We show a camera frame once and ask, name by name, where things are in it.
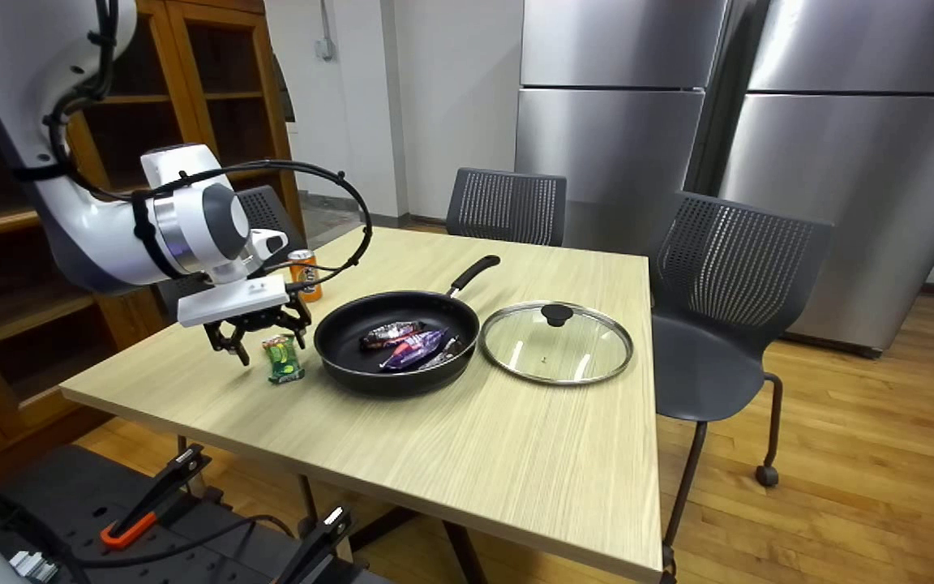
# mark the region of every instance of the wall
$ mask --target wall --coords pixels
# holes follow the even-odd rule
[[[513,168],[522,0],[396,0],[406,212],[444,219],[461,167]]]
[[[337,61],[320,0],[267,8],[294,159],[347,168],[375,213],[444,219],[461,167],[513,168],[522,0],[326,0]]]
[[[337,52],[323,61],[319,56],[320,0],[267,0],[273,49],[294,104],[293,157],[347,173],[374,213],[399,219],[396,87],[383,10],[384,0],[326,0]],[[341,194],[313,180],[299,180],[299,184],[312,194]]]

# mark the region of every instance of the wooden table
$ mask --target wooden table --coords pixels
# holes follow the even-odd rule
[[[341,262],[360,232],[319,256]],[[661,570],[651,309],[641,256],[524,246],[447,235],[375,232],[355,271],[323,286],[331,309],[392,290],[444,291],[484,252],[501,262],[461,295],[479,317],[542,300],[617,317],[628,367],[591,389],[530,387],[472,353],[462,377],[415,401],[337,389],[313,350],[302,383],[273,387],[249,335],[249,367],[209,353],[200,328],[156,338],[66,379],[66,397],[299,475],[637,581]]]

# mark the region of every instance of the wooden floor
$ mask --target wooden floor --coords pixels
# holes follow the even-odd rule
[[[934,295],[920,300],[881,362],[858,362],[798,345],[775,345],[767,370],[788,383],[777,472],[761,489],[752,463],[764,448],[767,401],[711,427],[688,518],[682,527],[682,584],[720,581],[934,581]],[[661,509],[678,486],[690,430],[657,422]],[[85,448],[156,472],[176,440],[130,422],[108,422]],[[294,478],[276,463],[240,460],[209,448],[209,484],[240,513],[302,517]],[[320,489],[364,524],[369,501]],[[497,584],[608,584],[611,575],[472,535]],[[461,581],[433,524],[411,524],[364,552],[364,563],[401,584]]]

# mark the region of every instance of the chair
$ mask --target chair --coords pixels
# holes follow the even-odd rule
[[[651,241],[656,408],[698,422],[688,468],[661,538],[674,581],[674,535],[701,460],[708,422],[736,415],[770,387],[767,451],[756,468],[775,486],[784,383],[761,370],[761,350],[802,316],[831,226],[775,219],[720,197],[678,194]]]
[[[447,235],[561,246],[563,191],[563,177],[461,168]]]

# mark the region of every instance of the small green object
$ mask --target small green object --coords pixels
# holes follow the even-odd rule
[[[293,335],[267,340],[267,356],[268,356],[268,367],[273,367],[273,375],[268,375],[273,387],[303,377]]]

